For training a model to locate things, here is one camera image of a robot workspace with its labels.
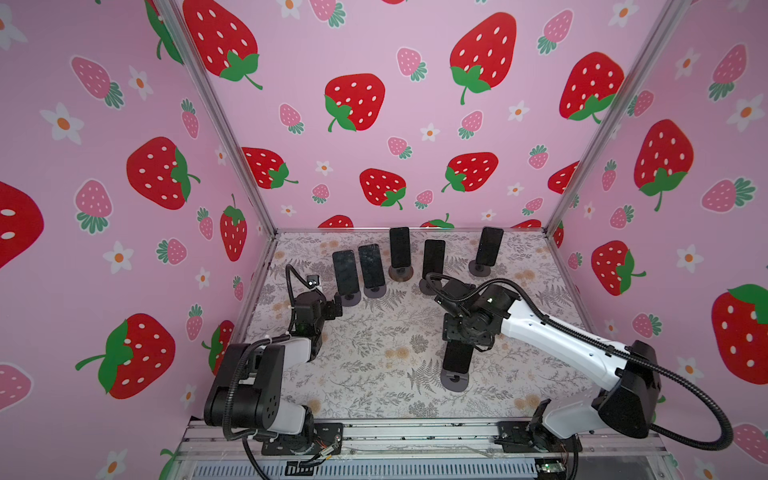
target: pink wallpaper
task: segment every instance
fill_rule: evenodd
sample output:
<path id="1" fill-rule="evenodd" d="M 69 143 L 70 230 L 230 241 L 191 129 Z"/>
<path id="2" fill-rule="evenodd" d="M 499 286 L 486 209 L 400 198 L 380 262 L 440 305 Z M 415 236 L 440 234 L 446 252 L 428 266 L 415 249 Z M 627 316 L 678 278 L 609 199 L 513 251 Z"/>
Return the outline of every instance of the pink wallpaper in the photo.
<path id="1" fill-rule="evenodd" d="M 0 477 L 164 478 L 266 237 L 150 4 L 6 2 Z"/>
<path id="2" fill-rule="evenodd" d="M 735 442 L 671 440 L 693 478 L 768 478 L 768 78 L 765 2 L 692 5 L 564 219 L 597 333 L 650 343 L 719 402 Z M 663 383 L 659 425 L 713 440 L 695 397 Z"/>
<path id="3" fill-rule="evenodd" d="M 177 1 L 284 228 L 546 223 L 665 3 Z"/>

